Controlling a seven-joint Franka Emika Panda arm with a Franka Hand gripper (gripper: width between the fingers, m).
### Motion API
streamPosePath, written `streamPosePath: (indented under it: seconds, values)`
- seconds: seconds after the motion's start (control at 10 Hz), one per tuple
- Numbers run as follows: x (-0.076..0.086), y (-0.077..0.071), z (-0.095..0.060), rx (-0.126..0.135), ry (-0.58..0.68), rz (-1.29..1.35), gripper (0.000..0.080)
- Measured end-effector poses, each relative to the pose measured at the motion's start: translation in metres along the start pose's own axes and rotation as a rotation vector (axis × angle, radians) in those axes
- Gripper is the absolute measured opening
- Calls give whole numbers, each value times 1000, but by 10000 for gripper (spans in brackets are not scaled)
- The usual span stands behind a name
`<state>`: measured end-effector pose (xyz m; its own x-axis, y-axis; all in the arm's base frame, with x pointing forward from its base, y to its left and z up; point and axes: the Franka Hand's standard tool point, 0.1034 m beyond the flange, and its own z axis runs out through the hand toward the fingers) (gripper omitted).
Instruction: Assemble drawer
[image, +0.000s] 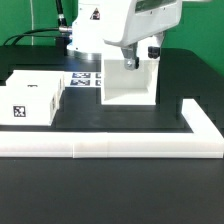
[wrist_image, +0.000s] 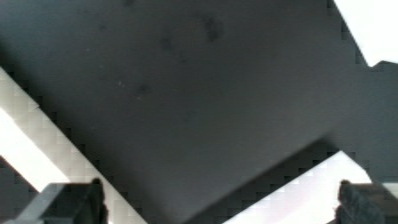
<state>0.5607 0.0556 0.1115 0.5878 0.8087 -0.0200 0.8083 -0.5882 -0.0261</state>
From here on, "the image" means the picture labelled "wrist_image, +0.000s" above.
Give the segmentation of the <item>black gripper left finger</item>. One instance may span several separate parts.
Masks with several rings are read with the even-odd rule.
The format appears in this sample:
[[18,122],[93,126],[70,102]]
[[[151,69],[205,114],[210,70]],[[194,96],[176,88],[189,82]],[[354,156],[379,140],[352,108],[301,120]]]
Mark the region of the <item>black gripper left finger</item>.
[[102,180],[52,183],[16,217],[16,224],[109,224]]

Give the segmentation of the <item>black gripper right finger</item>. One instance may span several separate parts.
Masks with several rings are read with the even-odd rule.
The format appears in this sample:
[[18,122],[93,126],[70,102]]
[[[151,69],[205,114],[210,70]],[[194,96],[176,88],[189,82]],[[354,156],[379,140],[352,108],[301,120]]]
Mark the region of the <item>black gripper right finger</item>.
[[398,198],[379,184],[342,181],[336,224],[398,224]]

